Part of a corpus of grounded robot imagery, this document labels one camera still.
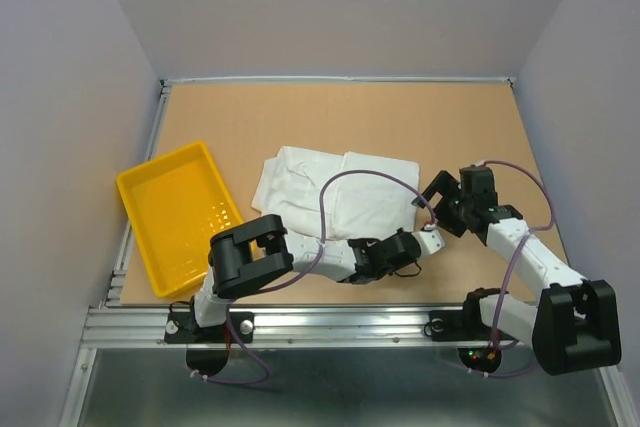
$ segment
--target metal frame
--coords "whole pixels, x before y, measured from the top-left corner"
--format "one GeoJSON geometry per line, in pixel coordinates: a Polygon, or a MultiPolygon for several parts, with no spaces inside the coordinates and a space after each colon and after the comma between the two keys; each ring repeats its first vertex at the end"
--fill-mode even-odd
{"type": "MultiPolygon", "coordinates": [[[[450,77],[214,77],[209,79],[176,79],[163,81],[149,144],[144,160],[154,157],[158,137],[167,109],[171,86],[204,83],[269,83],[269,82],[476,82],[508,83],[513,78],[450,77]]],[[[163,342],[168,307],[124,308],[120,293],[133,247],[133,231],[127,222],[113,268],[110,288],[98,308],[90,309],[80,341],[80,350],[67,392],[60,425],[76,426],[81,421],[84,400],[98,349],[182,348],[163,342]]],[[[287,348],[369,348],[421,347],[444,345],[434,343],[423,333],[431,310],[459,309],[460,306],[282,306],[261,307],[237,305],[233,310],[251,310],[255,314],[256,349],[287,348]]],[[[485,342],[464,346],[482,346],[485,342]]],[[[458,343],[447,343],[458,347],[458,343]]],[[[191,348],[223,348],[220,344],[189,346],[191,348]]],[[[608,396],[616,421],[621,427],[640,427],[626,382],[617,367],[600,369],[605,395],[608,396]]]]}

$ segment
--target yellow tray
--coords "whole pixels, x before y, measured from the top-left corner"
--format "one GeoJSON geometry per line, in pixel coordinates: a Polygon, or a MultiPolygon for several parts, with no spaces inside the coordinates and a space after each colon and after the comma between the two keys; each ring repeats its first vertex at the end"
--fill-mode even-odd
{"type": "Polygon", "coordinates": [[[204,142],[122,172],[117,184],[158,297],[201,283],[211,237],[242,223],[204,142]]]}

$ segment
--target robotic arm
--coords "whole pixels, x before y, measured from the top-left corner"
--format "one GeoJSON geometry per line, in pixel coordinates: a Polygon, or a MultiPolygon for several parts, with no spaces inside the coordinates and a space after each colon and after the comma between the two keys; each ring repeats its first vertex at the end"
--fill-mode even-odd
{"type": "MultiPolygon", "coordinates": [[[[288,272],[303,272],[314,260],[318,240],[287,232],[278,215],[266,215],[211,239],[209,271],[192,303],[195,323],[205,328],[224,323],[226,305],[288,272]],[[262,258],[254,256],[258,249],[262,258]]],[[[399,230],[384,240],[328,241],[311,271],[340,283],[367,284],[406,267],[444,247],[433,226],[418,232],[399,230]]]]}
{"type": "MultiPolygon", "coordinates": [[[[529,226],[511,205],[499,205],[493,172],[488,167],[460,169],[460,182],[441,171],[424,191],[435,207],[439,227],[461,237],[467,230],[509,261],[529,226]]],[[[424,207],[420,199],[414,204],[424,207]]],[[[551,375],[607,365],[621,359],[615,292],[604,280],[590,281],[571,269],[533,234],[514,271],[537,299],[537,307],[506,295],[498,328],[533,347],[551,375]]],[[[500,289],[477,289],[463,304],[467,331],[486,331],[498,308],[500,289]]]]}

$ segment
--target tan tabletop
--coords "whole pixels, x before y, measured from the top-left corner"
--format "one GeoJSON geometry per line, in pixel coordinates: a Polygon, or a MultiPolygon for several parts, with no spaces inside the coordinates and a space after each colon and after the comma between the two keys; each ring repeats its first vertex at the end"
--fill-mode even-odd
{"type": "MultiPolygon", "coordinates": [[[[244,220],[259,213],[251,200],[263,162],[291,145],[335,154],[347,151],[420,164],[422,190],[441,169],[457,174],[481,159],[516,162],[537,173],[520,116],[506,84],[209,84],[173,87],[157,155],[204,140],[244,220]]],[[[548,221],[544,197],[515,171],[494,168],[500,202],[513,204],[529,225],[548,221]]],[[[426,211],[419,211],[421,224],[426,211]]],[[[472,234],[444,233],[447,247],[422,261],[416,278],[387,277],[343,285],[309,275],[279,292],[241,299],[251,304],[407,304],[461,302],[477,287],[499,287],[506,262],[472,234]]],[[[540,235],[564,258],[557,232],[540,235]]],[[[513,278],[510,292],[532,300],[513,278]]],[[[188,300],[157,298],[136,245],[122,304],[188,300]]]]}

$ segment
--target gray wall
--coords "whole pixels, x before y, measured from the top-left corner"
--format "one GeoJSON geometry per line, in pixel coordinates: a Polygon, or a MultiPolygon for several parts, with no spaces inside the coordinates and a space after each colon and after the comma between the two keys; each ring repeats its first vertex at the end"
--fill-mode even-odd
{"type": "Polygon", "coordinates": [[[117,0],[0,0],[0,425],[57,424],[157,78],[117,0]]]}
{"type": "Polygon", "coordinates": [[[640,402],[640,0],[563,0],[516,82],[573,266],[618,293],[640,402]]]}
{"type": "Polygon", "coordinates": [[[516,74],[560,0],[120,0],[163,78],[516,74]]]}

